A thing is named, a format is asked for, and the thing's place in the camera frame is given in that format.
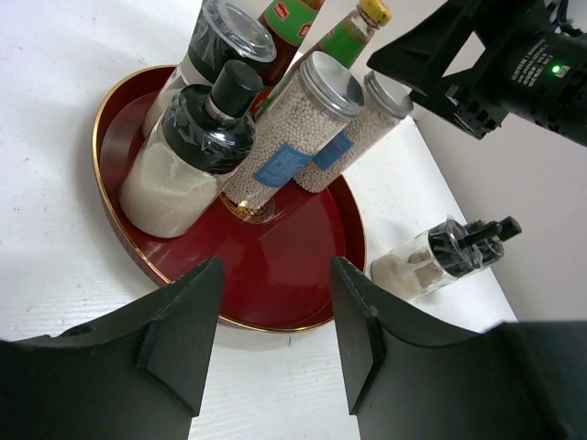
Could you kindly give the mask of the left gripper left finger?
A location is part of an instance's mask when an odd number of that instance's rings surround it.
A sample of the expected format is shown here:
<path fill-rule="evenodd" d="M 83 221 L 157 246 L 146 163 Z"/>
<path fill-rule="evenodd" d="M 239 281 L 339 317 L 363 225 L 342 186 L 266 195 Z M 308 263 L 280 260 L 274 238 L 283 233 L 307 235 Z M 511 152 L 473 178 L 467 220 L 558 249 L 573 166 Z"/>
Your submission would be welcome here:
<path fill-rule="evenodd" d="M 4 439 L 185 439 L 199 414 L 225 271 L 178 280 L 58 336 L 1 344 Z"/>

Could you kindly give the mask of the silver lid white beads jar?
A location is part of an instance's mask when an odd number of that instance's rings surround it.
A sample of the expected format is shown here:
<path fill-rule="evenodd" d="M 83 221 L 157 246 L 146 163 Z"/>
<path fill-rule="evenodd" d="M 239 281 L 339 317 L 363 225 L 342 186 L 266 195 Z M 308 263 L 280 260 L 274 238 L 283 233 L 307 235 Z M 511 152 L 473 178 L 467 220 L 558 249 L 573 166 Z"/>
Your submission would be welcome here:
<path fill-rule="evenodd" d="M 256 119 L 253 150 L 224 194 L 241 208 L 261 208 L 363 106 L 363 92 L 352 73 L 330 55 L 312 53 Z"/>

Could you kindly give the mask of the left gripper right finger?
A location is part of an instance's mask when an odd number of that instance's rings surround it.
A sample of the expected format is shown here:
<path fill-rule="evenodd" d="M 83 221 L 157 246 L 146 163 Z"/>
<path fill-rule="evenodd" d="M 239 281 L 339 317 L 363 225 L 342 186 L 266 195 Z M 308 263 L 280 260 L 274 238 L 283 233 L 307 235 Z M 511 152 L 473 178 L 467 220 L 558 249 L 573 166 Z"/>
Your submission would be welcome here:
<path fill-rule="evenodd" d="M 330 290 L 349 413 L 363 439 L 583 439 L 586 324 L 448 324 L 345 258 Z"/>

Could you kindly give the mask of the ketchup bottle yellow cap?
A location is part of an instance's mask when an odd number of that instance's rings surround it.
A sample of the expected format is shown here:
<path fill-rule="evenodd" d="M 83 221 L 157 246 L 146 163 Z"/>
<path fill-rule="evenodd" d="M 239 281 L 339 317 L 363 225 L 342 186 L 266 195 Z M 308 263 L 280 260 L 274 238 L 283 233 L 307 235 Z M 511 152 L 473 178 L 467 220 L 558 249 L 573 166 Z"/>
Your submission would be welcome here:
<path fill-rule="evenodd" d="M 391 19 L 392 11 L 382 0 L 360 0 L 312 50 L 325 52 L 350 69 L 376 31 L 385 27 Z"/>
<path fill-rule="evenodd" d="M 276 57 L 260 71 L 264 90 L 251 106 L 254 116 L 287 72 L 323 4 L 324 0 L 274 0 L 261 14 L 260 22 L 272 36 Z"/>

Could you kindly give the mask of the beige spice grinder black cap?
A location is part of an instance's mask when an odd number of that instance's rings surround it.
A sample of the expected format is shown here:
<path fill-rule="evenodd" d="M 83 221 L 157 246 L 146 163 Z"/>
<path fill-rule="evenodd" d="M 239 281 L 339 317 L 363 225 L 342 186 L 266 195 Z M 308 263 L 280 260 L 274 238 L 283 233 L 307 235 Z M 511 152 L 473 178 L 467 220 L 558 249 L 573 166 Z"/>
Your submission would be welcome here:
<path fill-rule="evenodd" d="M 372 281 L 411 302 L 472 274 L 488 269 L 504 256 L 504 243 L 522 233 L 512 216 L 501 221 L 467 224 L 449 216 L 375 259 Z"/>

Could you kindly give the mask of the white salt grinder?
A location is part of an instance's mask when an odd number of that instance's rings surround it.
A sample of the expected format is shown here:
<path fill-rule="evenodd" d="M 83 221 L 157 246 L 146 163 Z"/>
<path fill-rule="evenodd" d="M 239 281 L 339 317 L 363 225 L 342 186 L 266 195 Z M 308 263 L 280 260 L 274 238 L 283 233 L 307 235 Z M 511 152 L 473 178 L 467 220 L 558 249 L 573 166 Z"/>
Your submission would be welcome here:
<path fill-rule="evenodd" d="M 213 85 L 187 85 L 172 98 L 120 187 L 133 226 L 174 238 L 202 216 L 253 149 L 249 107 L 261 89 L 253 68 L 229 60 Z"/>
<path fill-rule="evenodd" d="M 231 1 L 204 1 L 182 61 L 159 90 L 141 125 L 147 138 L 172 98 L 191 84 L 211 86 L 230 60 L 260 72 L 277 55 L 269 30 Z"/>

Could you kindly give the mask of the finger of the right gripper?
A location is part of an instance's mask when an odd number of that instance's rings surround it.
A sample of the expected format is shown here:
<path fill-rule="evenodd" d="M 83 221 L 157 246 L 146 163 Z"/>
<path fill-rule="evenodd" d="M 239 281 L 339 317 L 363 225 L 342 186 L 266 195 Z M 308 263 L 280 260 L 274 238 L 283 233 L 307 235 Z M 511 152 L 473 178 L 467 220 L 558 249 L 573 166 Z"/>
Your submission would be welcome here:
<path fill-rule="evenodd" d="M 368 66 L 408 86 L 416 103 L 453 119 L 484 119 L 473 91 L 485 45 L 478 29 L 483 1 L 446 1 L 412 30 L 376 50 Z"/>

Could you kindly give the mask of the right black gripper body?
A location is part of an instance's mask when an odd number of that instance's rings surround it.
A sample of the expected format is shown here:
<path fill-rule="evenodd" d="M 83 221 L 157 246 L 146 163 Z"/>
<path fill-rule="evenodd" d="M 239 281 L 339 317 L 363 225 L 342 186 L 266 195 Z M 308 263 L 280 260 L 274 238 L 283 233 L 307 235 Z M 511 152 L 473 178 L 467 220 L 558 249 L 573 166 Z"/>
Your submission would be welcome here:
<path fill-rule="evenodd" d="M 450 76 L 453 123 L 482 139 L 515 115 L 580 145 L 586 143 L 586 32 L 566 1 L 509 1 L 507 22 L 492 31 L 468 70 Z"/>

